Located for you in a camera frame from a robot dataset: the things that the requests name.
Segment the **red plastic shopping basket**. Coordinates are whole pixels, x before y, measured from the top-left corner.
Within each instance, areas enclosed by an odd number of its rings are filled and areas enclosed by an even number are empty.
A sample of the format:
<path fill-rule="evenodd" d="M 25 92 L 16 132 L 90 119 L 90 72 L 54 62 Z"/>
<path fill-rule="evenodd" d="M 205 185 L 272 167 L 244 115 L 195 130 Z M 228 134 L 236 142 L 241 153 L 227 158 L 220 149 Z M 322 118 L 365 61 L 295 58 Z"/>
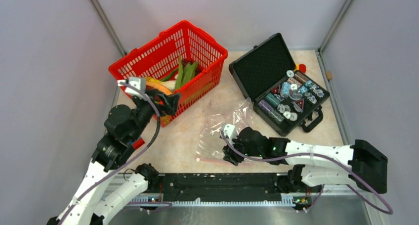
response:
<path fill-rule="evenodd" d="M 196 61 L 198 75 L 178 90 L 179 116 L 219 84 L 227 56 L 227 49 L 212 36 L 182 20 L 146 45 L 133 49 L 108 70 L 116 80 L 131 76 L 162 79 L 178 67 L 179 58 Z"/>

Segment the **orange toy steak slice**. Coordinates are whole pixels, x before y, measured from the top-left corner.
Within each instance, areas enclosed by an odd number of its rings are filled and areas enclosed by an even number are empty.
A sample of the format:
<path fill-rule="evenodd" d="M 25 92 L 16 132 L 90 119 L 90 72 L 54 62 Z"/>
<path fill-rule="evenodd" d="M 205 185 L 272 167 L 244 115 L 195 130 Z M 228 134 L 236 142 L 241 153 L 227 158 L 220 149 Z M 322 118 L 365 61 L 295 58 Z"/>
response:
<path fill-rule="evenodd" d="M 150 88 L 153 88 L 153 89 L 156 89 L 156 90 L 158 90 L 158 91 L 160 91 L 160 92 L 162 92 L 166 95 L 172 95 L 173 94 L 173 92 L 170 89 L 168 89 L 167 87 L 163 86 L 160 83 L 155 83 L 155 82 L 151 82 L 151 81 L 147 80 L 146 81 L 146 86 L 148 86 Z"/>

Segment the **black poker chip case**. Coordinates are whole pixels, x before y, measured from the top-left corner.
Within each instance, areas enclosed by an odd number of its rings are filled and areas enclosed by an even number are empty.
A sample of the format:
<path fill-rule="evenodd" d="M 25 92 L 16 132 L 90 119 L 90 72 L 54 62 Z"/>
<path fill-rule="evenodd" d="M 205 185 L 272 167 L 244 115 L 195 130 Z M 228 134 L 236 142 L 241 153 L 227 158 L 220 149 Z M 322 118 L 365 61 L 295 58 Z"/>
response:
<path fill-rule="evenodd" d="M 279 135 L 297 127 L 311 132 L 324 118 L 330 93 L 296 69 L 282 34 L 276 33 L 234 60 L 229 71 L 253 109 Z"/>

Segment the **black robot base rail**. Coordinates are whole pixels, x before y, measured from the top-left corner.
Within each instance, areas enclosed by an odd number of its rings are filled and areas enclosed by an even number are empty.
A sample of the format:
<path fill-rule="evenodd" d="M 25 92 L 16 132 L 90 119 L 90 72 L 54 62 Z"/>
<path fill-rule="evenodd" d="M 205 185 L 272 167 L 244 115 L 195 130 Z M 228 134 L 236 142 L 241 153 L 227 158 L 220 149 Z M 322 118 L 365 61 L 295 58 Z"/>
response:
<path fill-rule="evenodd" d="M 321 186 L 309 187 L 277 173 L 160 174 L 148 184 L 146 193 L 165 202 L 282 202 L 293 193 L 317 193 Z"/>

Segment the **clear zip top bag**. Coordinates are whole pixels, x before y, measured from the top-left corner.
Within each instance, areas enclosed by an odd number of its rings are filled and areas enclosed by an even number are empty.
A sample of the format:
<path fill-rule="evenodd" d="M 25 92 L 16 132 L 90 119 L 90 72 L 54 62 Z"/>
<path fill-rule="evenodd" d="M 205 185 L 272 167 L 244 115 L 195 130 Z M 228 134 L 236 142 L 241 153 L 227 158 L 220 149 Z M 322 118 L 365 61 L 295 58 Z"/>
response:
<path fill-rule="evenodd" d="M 195 161 L 230 165 L 224 160 L 226 140 L 233 143 L 239 132 L 253 126 L 253 109 L 250 99 L 230 100 L 222 103 L 210 101 L 204 108 L 203 126 L 199 135 Z"/>

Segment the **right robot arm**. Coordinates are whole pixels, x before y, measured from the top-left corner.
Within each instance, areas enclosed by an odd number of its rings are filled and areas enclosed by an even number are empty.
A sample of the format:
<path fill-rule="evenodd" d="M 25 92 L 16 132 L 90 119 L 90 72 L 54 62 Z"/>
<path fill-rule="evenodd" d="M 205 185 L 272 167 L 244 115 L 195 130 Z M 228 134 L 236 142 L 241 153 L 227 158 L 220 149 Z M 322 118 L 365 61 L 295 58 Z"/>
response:
<path fill-rule="evenodd" d="M 388 158 L 368 141 L 357 139 L 343 146 L 311 145 L 284 137 L 266 137 L 246 127 L 238 132 L 227 124 L 220 131 L 226 142 L 224 160 L 238 165 L 244 159 L 272 165 L 290 165 L 290 186 L 348 185 L 378 194 L 387 193 Z"/>

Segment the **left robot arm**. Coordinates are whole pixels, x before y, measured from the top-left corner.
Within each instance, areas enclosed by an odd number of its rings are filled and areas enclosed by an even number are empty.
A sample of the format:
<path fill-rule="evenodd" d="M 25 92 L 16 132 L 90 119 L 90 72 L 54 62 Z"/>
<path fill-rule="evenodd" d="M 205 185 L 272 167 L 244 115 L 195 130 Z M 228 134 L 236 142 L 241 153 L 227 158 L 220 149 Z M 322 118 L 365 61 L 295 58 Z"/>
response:
<path fill-rule="evenodd" d="M 180 94 L 166 95 L 152 90 L 137 90 L 132 97 L 134 109 L 114 106 L 105 120 L 107 130 L 93 152 L 87 172 L 72 201 L 49 225 L 107 225 L 136 195 L 158 187 L 158 171 L 150 164 L 140 165 L 122 186 L 106 198 L 103 195 L 121 169 L 133 161 L 135 143 L 150 120 L 177 113 Z"/>

